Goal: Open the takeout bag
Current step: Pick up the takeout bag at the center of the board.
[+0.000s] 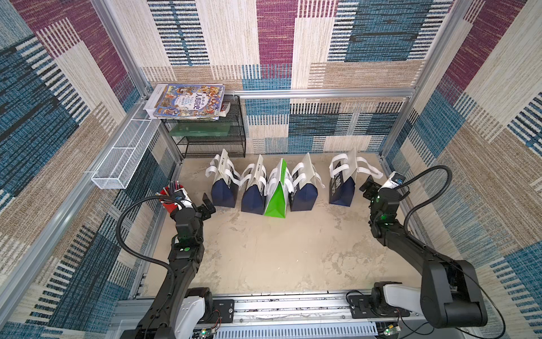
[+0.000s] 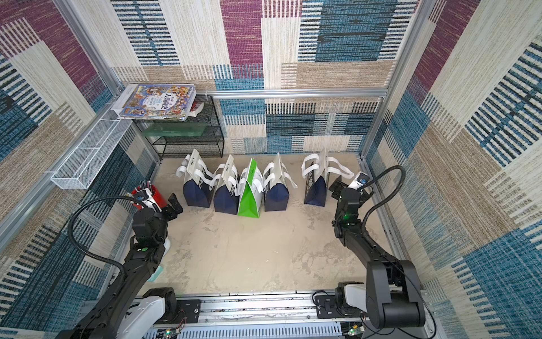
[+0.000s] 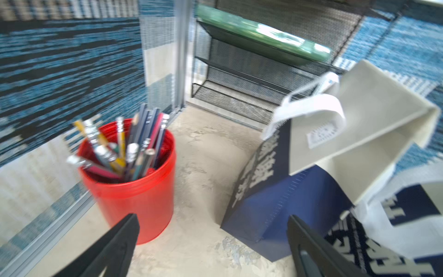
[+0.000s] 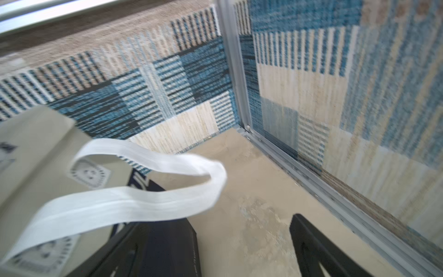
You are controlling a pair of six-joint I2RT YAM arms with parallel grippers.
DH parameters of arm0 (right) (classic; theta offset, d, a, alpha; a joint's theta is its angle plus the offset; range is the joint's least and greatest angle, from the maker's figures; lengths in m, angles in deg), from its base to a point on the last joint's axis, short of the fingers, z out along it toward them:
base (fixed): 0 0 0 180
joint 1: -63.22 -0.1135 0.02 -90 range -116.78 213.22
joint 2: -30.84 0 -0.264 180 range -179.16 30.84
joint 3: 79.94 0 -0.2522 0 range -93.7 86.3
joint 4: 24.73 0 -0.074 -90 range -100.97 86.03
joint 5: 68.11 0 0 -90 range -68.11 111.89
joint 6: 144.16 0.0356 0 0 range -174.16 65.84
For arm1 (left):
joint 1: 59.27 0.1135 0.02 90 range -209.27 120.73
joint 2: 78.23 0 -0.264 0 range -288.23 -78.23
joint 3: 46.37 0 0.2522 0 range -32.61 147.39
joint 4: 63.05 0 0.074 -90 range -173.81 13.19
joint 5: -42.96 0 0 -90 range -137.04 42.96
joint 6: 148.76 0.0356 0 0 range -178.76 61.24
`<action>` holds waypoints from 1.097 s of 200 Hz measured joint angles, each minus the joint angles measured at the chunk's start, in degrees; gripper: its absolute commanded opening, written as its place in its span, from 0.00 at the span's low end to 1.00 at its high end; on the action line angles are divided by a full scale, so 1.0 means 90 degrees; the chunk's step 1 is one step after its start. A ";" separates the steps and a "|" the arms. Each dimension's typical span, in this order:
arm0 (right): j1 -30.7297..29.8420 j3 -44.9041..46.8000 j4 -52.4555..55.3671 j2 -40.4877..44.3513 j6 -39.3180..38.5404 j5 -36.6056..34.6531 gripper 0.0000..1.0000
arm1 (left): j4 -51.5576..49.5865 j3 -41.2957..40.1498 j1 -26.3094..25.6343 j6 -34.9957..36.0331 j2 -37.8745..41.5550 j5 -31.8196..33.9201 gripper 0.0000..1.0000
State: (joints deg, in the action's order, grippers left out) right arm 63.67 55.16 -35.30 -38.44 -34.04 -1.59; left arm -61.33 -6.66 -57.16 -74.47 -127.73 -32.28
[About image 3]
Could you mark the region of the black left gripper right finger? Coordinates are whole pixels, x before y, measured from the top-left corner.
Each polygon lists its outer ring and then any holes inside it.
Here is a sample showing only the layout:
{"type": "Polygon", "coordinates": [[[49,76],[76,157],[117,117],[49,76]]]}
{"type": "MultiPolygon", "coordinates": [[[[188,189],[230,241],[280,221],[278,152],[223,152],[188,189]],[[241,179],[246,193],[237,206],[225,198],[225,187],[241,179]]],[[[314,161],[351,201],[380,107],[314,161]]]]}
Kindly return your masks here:
{"type": "Polygon", "coordinates": [[[288,218],[287,238],[298,277],[367,276],[296,215],[288,218]]]}

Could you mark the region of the navy white takeout bag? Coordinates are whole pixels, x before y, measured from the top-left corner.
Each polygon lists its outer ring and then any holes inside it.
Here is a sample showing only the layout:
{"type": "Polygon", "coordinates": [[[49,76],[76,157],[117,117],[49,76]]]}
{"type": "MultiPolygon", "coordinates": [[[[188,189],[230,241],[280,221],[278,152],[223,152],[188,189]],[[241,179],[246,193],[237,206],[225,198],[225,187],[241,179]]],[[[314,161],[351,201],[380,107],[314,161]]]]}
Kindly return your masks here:
{"type": "Polygon", "coordinates": [[[443,274],[443,165],[392,177],[325,239],[371,277],[443,274]]]}
{"type": "Polygon", "coordinates": [[[288,255],[291,215],[326,235],[426,147],[441,111],[368,61],[285,96],[239,175],[221,228],[270,261],[288,255]]]}

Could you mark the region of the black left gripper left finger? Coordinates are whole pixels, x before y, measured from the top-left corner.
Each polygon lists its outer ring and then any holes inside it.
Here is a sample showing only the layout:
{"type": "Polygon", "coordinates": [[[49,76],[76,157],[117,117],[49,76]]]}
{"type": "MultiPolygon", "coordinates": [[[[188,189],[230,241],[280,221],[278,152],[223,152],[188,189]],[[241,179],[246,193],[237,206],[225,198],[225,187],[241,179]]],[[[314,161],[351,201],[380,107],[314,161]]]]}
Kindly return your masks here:
{"type": "Polygon", "coordinates": [[[139,231],[137,215],[128,214],[55,276],[127,276],[139,231]]]}

